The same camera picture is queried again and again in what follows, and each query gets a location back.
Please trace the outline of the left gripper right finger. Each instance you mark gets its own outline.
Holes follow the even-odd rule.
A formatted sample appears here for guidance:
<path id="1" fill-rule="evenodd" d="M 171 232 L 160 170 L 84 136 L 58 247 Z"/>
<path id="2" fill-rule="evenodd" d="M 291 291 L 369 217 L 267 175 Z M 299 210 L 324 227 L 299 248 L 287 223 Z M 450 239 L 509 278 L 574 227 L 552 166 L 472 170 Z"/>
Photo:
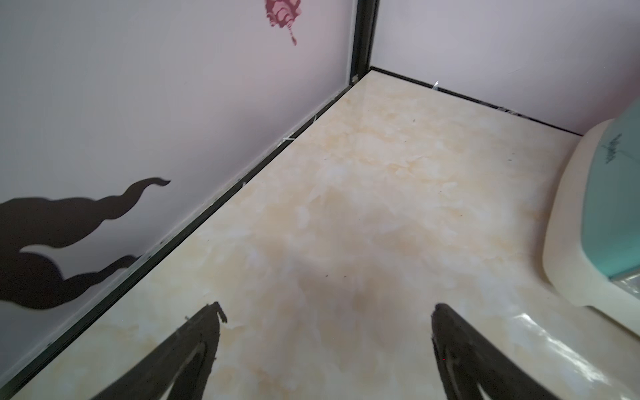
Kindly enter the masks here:
<path id="1" fill-rule="evenodd" d="M 555 399 L 445 303 L 431 316 L 433 350 L 448 399 Z"/>

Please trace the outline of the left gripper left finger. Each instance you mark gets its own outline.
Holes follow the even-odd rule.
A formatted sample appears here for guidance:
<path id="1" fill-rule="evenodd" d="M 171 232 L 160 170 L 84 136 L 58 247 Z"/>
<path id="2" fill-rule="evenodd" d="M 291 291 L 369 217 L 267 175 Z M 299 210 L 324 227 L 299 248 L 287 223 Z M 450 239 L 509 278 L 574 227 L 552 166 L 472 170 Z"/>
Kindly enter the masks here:
<path id="1" fill-rule="evenodd" d="M 203 307 L 95 398 L 201 399 L 227 321 L 219 303 Z"/>

